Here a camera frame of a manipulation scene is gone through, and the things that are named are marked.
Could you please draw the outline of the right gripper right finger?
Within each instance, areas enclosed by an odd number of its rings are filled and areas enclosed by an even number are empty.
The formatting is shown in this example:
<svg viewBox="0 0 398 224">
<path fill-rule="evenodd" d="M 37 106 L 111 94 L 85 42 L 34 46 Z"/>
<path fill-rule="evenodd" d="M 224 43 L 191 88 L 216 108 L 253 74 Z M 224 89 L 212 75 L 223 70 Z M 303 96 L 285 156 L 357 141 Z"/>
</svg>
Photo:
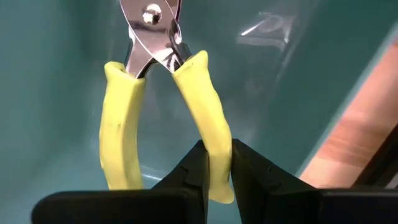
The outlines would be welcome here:
<svg viewBox="0 0 398 224">
<path fill-rule="evenodd" d="M 238 139 L 231 176 L 243 223 L 397 224 L 397 191 L 317 189 Z"/>
</svg>

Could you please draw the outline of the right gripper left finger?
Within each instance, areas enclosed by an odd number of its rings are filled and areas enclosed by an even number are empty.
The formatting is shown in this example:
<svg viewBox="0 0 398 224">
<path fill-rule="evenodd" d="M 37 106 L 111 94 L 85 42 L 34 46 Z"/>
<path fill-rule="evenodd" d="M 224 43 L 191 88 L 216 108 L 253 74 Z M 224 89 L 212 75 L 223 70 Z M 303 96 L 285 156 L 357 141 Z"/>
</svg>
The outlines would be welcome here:
<svg viewBox="0 0 398 224">
<path fill-rule="evenodd" d="M 206 223 L 209 159 L 203 141 L 153 188 L 66 191 L 39 200 L 33 224 Z"/>
</svg>

